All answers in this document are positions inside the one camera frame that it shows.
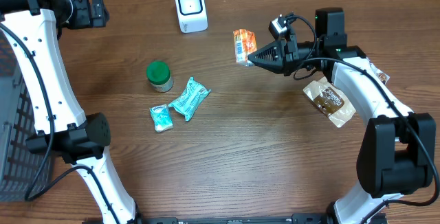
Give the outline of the small orange snack packet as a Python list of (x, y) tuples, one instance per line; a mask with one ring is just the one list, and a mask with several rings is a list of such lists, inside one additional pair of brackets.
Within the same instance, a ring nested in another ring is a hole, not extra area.
[(255, 33), (239, 29), (233, 31), (234, 48), (236, 63), (250, 67), (253, 63), (248, 59), (248, 55), (257, 50)]

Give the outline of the beige plastic pouch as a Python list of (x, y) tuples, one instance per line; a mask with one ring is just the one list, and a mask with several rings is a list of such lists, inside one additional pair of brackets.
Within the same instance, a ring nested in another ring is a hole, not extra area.
[(389, 105), (394, 98), (379, 72), (368, 58), (346, 58), (333, 64), (330, 79), (314, 80), (303, 91), (338, 128), (356, 113), (367, 124), (379, 115), (395, 115)]

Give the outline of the green lid clear jar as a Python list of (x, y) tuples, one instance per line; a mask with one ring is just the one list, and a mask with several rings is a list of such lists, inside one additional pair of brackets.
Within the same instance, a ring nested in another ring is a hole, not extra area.
[(160, 60), (153, 61), (146, 69), (146, 77), (154, 90), (164, 93), (173, 87), (173, 77), (169, 66)]

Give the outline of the teal snack packet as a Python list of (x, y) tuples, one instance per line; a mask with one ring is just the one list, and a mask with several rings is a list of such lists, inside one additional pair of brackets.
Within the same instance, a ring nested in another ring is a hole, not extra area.
[(195, 114), (198, 106), (210, 94), (210, 92), (210, 89), (205, 88), (191, 76), (183, 93), (173, 100), (169, 104), (169, 107), (174, 108), (176, 112), (184, 116), (186, 122), (189, 122)]

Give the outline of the small teal tissue pack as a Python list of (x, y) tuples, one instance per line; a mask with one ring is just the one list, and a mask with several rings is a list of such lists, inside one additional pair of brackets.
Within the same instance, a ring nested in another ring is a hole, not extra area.
[(173, 128), (173, 121), (167, 104), (150, 108), (155, 131), (161, 133)]

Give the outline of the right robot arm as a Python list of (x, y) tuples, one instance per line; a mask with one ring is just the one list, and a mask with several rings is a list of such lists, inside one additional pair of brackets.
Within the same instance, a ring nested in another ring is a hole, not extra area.
[(322, 214), (293, 214), (292, 223), (385, 223), (382, 210), (407, 204), (418, 189), (439, 186), (435, 166), (436, 123), (400, 102), (375, 75), (367, 55), (347, 43), (342, 8), (316, 10), (311, 42), (298, 42), (297, 14), (269, 24), (274, 41), (251, 53), (257, 67), (293, 76), (320, 71), (360, 114), (366, 131), (357, 157), (357, 183)]

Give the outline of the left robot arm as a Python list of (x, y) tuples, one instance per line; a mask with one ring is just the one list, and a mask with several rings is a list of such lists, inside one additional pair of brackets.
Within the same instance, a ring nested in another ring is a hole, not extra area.
[(1, 0), (1, 31), (27, 85), (35, 134), (31, 153), (57, 154), (77, 172), (95, 199), (103, 223), (141, 223), (135, 200), (111, 160), (111, 132), (102, 113), (87, 115), (79, 105), (59, 49), (63, 29), (104, 27), (104, 0)]

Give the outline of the white barcode scanner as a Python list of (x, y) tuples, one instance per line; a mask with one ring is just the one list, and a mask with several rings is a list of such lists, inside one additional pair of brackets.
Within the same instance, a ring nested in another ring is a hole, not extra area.
[(182, 33), (201, 32), (208, 28), (205, 0), (175, 0)]

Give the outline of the grey plastic mesh basket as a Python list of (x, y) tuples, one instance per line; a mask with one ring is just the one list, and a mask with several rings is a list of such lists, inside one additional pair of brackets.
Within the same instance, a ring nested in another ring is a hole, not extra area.
[(23, 201), (42, 155), (32, 154), (25, 142), (35, 134), (34, 115), (25, 81), (14, 52), (1, 34), (1, 201)]

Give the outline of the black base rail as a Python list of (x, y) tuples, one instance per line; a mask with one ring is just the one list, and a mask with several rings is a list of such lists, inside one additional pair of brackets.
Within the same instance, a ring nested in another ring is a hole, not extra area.
[(325, 224), (331, 223), (324, 214), (293, 214), (292, 216), (255, 217), (235, 219), (177, 219), (151, 218), (142, 219), (146, 224)]

